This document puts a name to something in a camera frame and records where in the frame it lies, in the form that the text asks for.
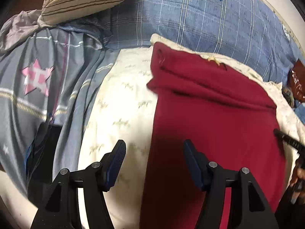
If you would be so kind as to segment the person's right hand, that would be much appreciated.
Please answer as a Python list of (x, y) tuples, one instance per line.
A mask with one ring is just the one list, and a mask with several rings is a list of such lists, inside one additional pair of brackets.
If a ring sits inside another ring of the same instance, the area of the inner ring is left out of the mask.
[(292, 178), (290, 180), (290, 187), (292, 188), (292, 204), (304, 205), (304, 184), (302, 184), (302, 188), (299, 185), (304, 181), (304, 159), (299, 157), (296, 160), (295, 167), (293, 169)]

